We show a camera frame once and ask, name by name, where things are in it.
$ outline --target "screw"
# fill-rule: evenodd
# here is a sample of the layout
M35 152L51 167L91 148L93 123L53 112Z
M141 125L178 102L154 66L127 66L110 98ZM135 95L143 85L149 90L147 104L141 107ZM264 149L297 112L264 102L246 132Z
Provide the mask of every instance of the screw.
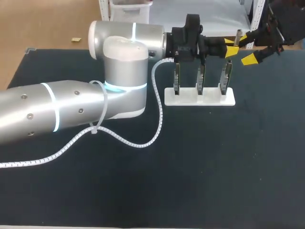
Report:
M155 55L156 55L156 54L155 54L154 52L150 52L150 53L149 53L149 56L150 56L150 57L154 57Z
M27 118L28 118L28 119L33 119L33 117L34 117L34 115L31 114L31 113L27 115Z

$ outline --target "robotic arm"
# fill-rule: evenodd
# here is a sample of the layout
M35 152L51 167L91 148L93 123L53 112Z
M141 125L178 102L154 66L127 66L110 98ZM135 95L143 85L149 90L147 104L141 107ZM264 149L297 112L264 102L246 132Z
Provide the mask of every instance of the robotic arm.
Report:
M238 32L235 41L201 35L199 15L188 15L185 26L173 28L171 33L159 25L94 21L89 29L89 51L92 58L105 62L109 104L105 118L131 118L145 110L148 60L170 58L175 62L174 92L179 95L180 63L199 59L197 93L202 95L207 56L228 58L261 33L269 35L273 45L244 58L244 64L260 63L274 52L282 52L284 44L305 37L304 6L302 0L273 1L268 5L268 23L242 38ZM222 95L226 95L231 71L228 61L220 80ZM76 81L8 89L0 93L0 143L98 121L104 99L99 85Z

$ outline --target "white joint cap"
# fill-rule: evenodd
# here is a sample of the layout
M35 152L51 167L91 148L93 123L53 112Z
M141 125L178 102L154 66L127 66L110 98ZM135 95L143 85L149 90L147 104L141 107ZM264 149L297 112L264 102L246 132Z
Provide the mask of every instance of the white joint cap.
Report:
M148 59L148 48L145 44L119 36L108 37L104 42L103 52L104 56L118 61Z
M89 35L88 35L88 45L89 45L89 52L92 58L96 59L95 54L95 27L96 27L96 21L93 21L89 28Z

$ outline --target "bolt head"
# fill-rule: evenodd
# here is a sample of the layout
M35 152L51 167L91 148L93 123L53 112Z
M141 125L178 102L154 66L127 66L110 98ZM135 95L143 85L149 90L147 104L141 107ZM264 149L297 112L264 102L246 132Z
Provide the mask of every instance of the bolt head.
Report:
M33 119L33 117L34 117L34 115L31 114L31 113L27 115L27 118L30 119L30 120Z

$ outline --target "white cable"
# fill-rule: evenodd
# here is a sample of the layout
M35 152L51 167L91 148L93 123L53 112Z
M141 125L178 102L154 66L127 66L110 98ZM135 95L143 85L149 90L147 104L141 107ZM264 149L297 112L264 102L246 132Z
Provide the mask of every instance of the white cable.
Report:
M173 59L166 58L166 59L160 60L152 68L152 85L153 85L153 89L154 89L154 92L155 92L155 95L156 95L156 99L157 99L157 103L158 103L158 106L159 106L159 125L158 125L157 131L156 131L154 137L149 142L147 142L145 144L135 144L135 143L132 143L132 142L122 138L121 136L117 135L113 131L111 131L111 130L103 127L103 126L98 126L97 125L98 126L98 130L104 131L104 132L110 134L111 136L115 137L119 141L125 143L126 145L131 146L131 147L135 147L135 148L145 148L145 147L150 146L152 143L154 143L154 141L157 139L157 137L160 134L160 131L161 131L161 128L162 128L162 123L163 123L162 103L161 103L160 96L159 96L158 89L157 89L157 84L156 84L156 79L155 79L155 72L156 72L156 69L158 68L158 66L160 66L163 63L167 63L167 62L173 62ZM48 163L50 161L53 161L56 158L58 158L59 156L61 156L63 153L65 153L82 136L84 136L86 133L88 133L90 131L93 131L97 126L91 126L91 127L88 127L86 129L80 131L60 151L58 151L57 153L55 153L55 154L53 154L51 156L48 156L48 157L45 157L45 158L42 158L42 159L38 159L38 160L32 160L32 161L4 162L4 163L0 163L0 168L38 166L38 165L42 165L42 164Z
M101 86L101 88L103 90L103 93L104 93L104 107L103 107L103 111L102 111L101 117L100 117L99 122L97 123L97 125L94 127L94 129L91 130L91 133L93 135L95 135L95 134L97 134L97 129L101 126L102 121L104 120L106 112L107 112L107 108L108 108L108 95L107 95L107 91L105 89L105 86L100 81L92 80L89 83L91 83L91 84L98 83Z

